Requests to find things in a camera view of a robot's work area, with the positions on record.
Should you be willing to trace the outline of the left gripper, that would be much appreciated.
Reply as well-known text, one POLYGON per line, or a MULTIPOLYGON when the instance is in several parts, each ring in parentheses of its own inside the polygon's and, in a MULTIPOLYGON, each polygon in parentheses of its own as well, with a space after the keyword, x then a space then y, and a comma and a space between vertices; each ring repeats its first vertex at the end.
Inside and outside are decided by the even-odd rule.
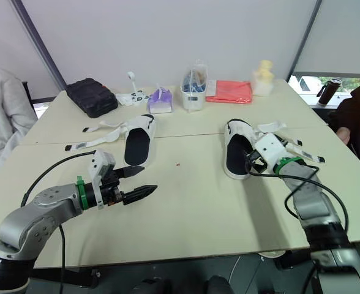
POLYGON ((158 188, 158 185, 144 185, 127 193, 119 190, 118 186, 121 178, 135 176, 143 170, 143 166, 133 165, 109 171, 102 178, 100 185, 103 204, 111 206, 122 202, 123 205, 129 205, 152 194, 158 188))

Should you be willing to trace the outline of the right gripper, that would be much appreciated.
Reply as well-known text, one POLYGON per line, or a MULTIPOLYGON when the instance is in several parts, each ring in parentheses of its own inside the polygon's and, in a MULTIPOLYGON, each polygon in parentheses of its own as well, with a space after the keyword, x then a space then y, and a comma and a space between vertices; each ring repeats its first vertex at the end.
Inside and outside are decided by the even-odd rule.
POLYGON ((245 170, 247 173, 250 173, 252 170, 255 170, 257 173, 263 173, 267 169, 267 163, 256 149, 251 153, 244 153, 244 155, 245 170))

